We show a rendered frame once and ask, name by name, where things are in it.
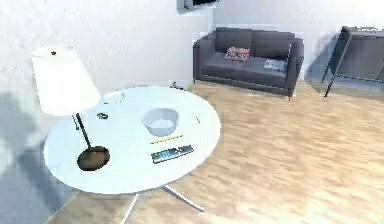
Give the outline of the dark grey sofa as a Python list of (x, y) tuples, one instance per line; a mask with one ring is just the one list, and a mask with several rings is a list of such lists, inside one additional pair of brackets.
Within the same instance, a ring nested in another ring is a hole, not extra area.
[[(249, 58), (225, 60), (230, 47), (249, 49)], [(267, 59), (286, 61), (286, 69), (266, 69)], [(303, 40), (291, 32), (218, 27), (193, 45), (193, 78), (291, 97), (303, 61)]]

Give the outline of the yellow pencil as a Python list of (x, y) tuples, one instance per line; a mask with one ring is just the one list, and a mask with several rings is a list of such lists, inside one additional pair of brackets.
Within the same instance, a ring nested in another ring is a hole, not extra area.
[(181, 138), (181, 137), (183, 137), (183, 135), (166, 137), (166, 138), (163, 138), (163, 139), (160, 139), (160, 140), (152, 141), (152, 142), (150, 142), (150, 144), (162, 143), (162, 142), (178, 139), (178, 138)]

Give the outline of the black remote control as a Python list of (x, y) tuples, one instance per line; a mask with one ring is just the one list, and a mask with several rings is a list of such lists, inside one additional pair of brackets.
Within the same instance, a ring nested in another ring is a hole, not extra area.
[(172, 160), (175, 158), (178, 158), (180, 156), (187, 155), (191, 152), (193, 152), (194, 149), (191, 145), (187, 146), (181, 146), (181, 147), (176, 147), (176, 148), (170, 148), (166, 149), (160, 152), (155, 152), (151, 154), (152, 157), (152, 162), (154, 164), (158, 164), (164, 161)]

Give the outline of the grey bowl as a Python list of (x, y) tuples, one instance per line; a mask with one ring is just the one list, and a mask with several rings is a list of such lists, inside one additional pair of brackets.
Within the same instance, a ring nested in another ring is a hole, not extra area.
[(179, 122), (179, 113), (171, 108), (155, 108), (146, 112), (142, 123), (151, 135), (164, 137), (172, 134)]

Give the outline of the red patterned cushion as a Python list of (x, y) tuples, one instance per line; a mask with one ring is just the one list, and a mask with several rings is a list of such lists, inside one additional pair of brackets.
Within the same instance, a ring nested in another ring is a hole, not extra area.
[(245, 62), (249, 58), (249, 49), (230, 47), (225, 56), (225, 60)]

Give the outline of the dark grey side table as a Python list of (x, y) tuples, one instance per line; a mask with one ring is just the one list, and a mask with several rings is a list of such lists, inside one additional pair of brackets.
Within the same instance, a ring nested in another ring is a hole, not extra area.
[(336, 78), (384, 83), (384, 29), (343, 26), (321, 82), (328, 71), (332, 77), (325, 97)]

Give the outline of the round white table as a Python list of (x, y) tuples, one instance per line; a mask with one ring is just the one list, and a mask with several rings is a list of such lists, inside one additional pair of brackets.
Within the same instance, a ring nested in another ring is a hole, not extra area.
[[(106, 147), (110, 161), (96, 171), (80, 170), (77, 157), (86, 142), (73, 120), (64, 117), (53, 126), (44, 145), (44, 160), (51, 174), (69, 187), (94, 194), (139, 198), (145, 191), (160, 188), (202, 211), (170, 184), (196, 169), (215, 150), (221, 122), (213, 106), (198, 95), (169, 87), (134, 87), (123, 94), (118, 103), (108, 100), (82, 114), (91, 144)], [(151, 135), (142, 123), (143, 115), (155, 108), (179, 113), (176, 130), (168, 137), (183, 137), (150, 144), (166, 138)], [(99, 119), (98, 113), (107, 114), (108, 119)], [(152, 162), (152, 153), (187, 145), (194, 151), (158, 164)]]

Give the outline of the grey framed wall picture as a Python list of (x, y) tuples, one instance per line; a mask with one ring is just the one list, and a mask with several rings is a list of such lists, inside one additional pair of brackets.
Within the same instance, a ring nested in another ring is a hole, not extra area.
[(196, 9), (213, 6), (220, 0), (176, 0), (179, 13), (189, 12)]

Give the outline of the pale grey book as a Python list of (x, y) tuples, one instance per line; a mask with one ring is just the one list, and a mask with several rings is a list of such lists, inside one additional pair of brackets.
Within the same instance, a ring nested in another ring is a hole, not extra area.
[(286, 65), (287, 65), (287, 62), (284, 60), (267, 59), (264, 64), (264, 67), (266, 69), (283, 71), (286, 69)]

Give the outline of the white shade table lamp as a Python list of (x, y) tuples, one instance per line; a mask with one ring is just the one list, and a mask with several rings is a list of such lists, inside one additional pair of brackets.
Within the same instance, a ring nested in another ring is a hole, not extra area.
[(31, 54), (41, 110), (54, 116), (71, 116), (86, 148), (77, 157), (82, 171), (96, 171), (110, 160), (109, 150), (91, 144), (81, 112), (96, 106), (101, 95), (73, 46), (41, 47)]

